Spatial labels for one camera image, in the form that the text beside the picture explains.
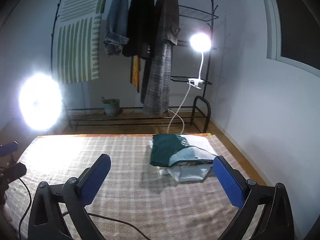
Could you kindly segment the green white printed t-shirt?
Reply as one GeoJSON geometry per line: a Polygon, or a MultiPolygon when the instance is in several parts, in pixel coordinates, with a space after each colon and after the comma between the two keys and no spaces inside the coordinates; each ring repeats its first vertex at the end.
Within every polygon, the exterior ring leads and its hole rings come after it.
{"type": "Polygon", "coordinates": [[[198,135],[158,134],[150,143],[150,164],[158,167],[212,164],[217,156],[208,139],[198,135]]]}

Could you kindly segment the black metal clothes rack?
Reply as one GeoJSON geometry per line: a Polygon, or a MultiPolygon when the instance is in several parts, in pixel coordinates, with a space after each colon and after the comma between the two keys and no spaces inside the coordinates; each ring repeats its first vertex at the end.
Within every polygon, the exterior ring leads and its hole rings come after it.
{"type": "MultiPolygon", "coordinates": [[[[181,8],[184,11],[180,14],[182,17],[191,18],[194,20],[199,20],[203,22],[207,22],[210,28],[210,38],[213,39],[213,25],[214,21],[219,17],[215,15],[215,11],[217,9],[217,5],[214,4],[214,0],[210,0],[211,2],[211,12],[206,12],[200,9],[196,9],[193,7],[188,7],[182,5],[181,8]]],[[[104,118],[90,118],[93,116],[91,111],[96,111],[100,113],[103,108],[74,108],[69,109],[66,103],[63,103],[63,109],[65,111],[65,116],[67,120],[67,127],[70,129],[77,129],[78,127],[85,127],[85,126],[138,126],[138,125],[163,125],[164,121],[167,120],[170,126],[173,123],[173,120],[178,117],[178,110],[185,108],[191,109],[189,115],[180,117],[182,122],[182,127],[185,127],[185,120],[189,121],[189,124],[193,126],[198,133],[206,133],[210,115],[211,115],[211,105],[209,101],[206,99],[206,90],[207,86],[211,85],[212,83],[208,81],[209,74],[210,74],[210,64],[211,64],[212,55],[209,54],[208,62],[207,62],[207,69],[206,69],[206,76],[205,79],[201,79],[201,71],[203,64],[200,64],[199,74],[198,77],[187,77],[187,76],[171,76],[170,80],[172,82],[179,82],[179,83],[187,83],[191,87],[196,89],[203,90],[202,95],[195,96],[193,100],[193,104],[191,106],[175,106],[169,107],[168,111],[171,111],[173,108],[177,111],[172,113],[172,116],[169,116],[168,113],[162,116],[125,116],[122,117],[120,114],[116,117],[104,117],[104,118]]]]}

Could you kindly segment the plaid beige bed blanket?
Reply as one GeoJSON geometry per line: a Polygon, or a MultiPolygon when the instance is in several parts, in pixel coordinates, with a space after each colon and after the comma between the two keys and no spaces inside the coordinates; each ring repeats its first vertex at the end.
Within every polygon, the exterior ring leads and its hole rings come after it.
{"type": "Polygon", "coordinates": [[[169,175],[160,175],[150,165],[150,140],[150,136],[35,138],[20,157],[26,175],[7,191],[12,226],[27,236],[27,206],[40,182],[62,184],[107,154],[111,170],[86,207],[106,239],[219,238],[237,208],[216,176],[210,173],[204,181],[178,183],[169,175]]]}

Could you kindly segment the folded white shirt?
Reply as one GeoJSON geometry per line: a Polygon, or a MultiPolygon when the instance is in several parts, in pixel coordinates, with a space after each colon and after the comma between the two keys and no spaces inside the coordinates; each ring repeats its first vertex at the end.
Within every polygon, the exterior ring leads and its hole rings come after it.
{"type": "Polygon", "coordinates": [[[157,167],[158,172],[161,176],[170,175],[177,182],[186,181],[202,181],[205,179],[207,174],[212,168],[212,164],[201,164],[201,165],[175,165],[171,168],[157,167]]]}

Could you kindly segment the potted plant green pot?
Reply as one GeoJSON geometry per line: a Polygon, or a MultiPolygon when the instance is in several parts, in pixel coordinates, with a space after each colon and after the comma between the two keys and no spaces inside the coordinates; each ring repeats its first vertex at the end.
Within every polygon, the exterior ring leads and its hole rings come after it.
{"type": "Polygon", "coordinates": [[[106,99],[102,96],[101,101],[103,103],[106,116],[114,117],[122,113],[119,99],[106,99]]]}

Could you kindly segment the grey plaid coat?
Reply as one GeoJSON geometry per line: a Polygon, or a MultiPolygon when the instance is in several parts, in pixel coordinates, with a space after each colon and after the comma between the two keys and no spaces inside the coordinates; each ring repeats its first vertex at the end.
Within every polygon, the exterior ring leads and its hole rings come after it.
{"type": "Polygon", "coordinates": [[[148,116],[160,116],[169,108],[172,50],[180,32],[178,0],[157,0],[151,56],[145,62],[140,101],[148,116]]]}

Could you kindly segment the yellow hanging scarf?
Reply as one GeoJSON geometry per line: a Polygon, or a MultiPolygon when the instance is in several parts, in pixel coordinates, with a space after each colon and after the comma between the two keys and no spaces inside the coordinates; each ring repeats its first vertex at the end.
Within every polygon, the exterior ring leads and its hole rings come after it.
{"type": "Polygon", "coordinates": [[[139,93],[140,58],[138,56],[131,57],[130,83],[135,87],[137,93],[139,93]]]}

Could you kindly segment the green striped hanging cloth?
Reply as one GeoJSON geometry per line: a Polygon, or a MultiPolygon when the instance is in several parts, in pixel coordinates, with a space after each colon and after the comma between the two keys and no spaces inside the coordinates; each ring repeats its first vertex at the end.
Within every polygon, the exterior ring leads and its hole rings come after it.
{"type": "Polygon", "coordinates": [[[106,0],[61,0],[53,33],[53,77],[71,84],[99,78],[99,43],[106,0]]]}

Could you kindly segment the blue denim jacket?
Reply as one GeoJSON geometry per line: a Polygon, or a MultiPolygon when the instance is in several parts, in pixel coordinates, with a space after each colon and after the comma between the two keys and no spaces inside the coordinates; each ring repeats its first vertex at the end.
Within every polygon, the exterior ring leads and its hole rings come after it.
{"type": "Polygon", "coordinates": [[[106,19],[104,46],[107,55],[117,56],[128,43],[129,0],[112,0],[106,19]]]}

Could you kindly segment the black hanging coat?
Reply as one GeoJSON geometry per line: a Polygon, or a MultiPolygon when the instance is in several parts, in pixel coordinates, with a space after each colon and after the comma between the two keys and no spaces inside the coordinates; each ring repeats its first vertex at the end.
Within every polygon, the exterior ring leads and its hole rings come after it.
{"type": "Polygon", "coordinates": [[[154,7],[155,0],[131,0],[126,32],[129,40],[123,46],[125,57],[150,57],[154,7]]]}

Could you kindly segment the window frame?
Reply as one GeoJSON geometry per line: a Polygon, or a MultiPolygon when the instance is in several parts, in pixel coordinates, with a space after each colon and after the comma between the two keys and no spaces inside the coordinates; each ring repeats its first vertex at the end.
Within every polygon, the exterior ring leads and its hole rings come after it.
{"type": "Polygon", "coordinates": [[[319,76],[319,0],[264,0],[268,59],[319,76]]]}

